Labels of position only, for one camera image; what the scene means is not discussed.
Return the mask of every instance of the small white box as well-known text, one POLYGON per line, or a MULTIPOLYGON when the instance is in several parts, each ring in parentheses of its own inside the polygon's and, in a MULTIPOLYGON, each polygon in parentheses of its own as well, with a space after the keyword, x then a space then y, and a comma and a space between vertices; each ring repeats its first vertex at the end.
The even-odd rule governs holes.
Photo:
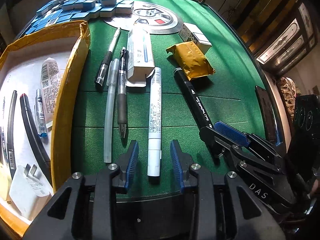
POLYGON ((129 51, 127 86, 145 87, 146 77, 153 74, 153 61, 150 34, 139 26, 134 26, 128 33, 127 50, 129 51))
POLYGON ((212 47, 210 41, 204 36, 202 31, 194 24, 183 23, 180 31, 180 37, 184 42, 193 41, 203 54, 206 54, 208 49, 212 47))

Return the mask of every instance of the clear plastic tube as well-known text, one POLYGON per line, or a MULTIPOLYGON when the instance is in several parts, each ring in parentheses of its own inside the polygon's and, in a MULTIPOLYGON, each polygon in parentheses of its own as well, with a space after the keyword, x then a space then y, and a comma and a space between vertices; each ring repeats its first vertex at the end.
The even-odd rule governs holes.
POLYGON ((113 107, 115 102, 118 71, 119 71, 119 60, 116 58, 114 61, 110 63, 108 79, 107 79, 108 96, 107 96, 107 105, 106 105, 106 116, 104 121, 104 144, 103 144, 103 159, 105 163, 111 163, 113 107))

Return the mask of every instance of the power adapter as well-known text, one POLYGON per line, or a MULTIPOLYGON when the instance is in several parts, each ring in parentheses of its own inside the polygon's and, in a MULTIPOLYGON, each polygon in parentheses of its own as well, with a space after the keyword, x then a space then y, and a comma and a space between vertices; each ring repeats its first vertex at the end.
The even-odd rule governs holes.
POLYGON ((33 220, 38 215, 50 196, 49 190, 34 177, 36 169, 36 165, 33 165, 31 171, 29 164, 26 168, 19 165, 9 191, 10 198, 20 210, 21 215, 28 220, 33 220))

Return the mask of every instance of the white marker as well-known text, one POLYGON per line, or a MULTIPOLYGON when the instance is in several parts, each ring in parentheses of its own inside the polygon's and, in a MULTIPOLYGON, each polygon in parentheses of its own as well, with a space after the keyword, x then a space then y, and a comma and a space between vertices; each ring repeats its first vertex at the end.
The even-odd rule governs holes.
POLYGON ((161 161, 161 68, 155 67, 150 86, 148 176, 160 176, 161 161))

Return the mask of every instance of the pen cap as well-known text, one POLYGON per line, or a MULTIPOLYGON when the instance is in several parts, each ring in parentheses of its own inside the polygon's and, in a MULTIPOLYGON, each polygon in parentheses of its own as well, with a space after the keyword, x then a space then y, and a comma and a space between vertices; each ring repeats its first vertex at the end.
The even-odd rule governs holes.
POLYGON ((118 71, 119 71, 119 59, 116 58, 110 63, 107 86, 117 84, 118 71))
POLYGON ((41 94, 41 89, 37 89, 36 90, 36 97, 41 97, 42 98, 42 94, 41 94))
POLYGON ((179 78, 180 82, 190 82, 186 76, 186 74, 184 73, 184 71, 182 70, 182 68, 177 67, 174 71, 173 71, 173 75, 175 76, 176 80, 177 78, 179 78))
POLYGON ((148 150, 148 176, 160 176, 161 150, 148 150))

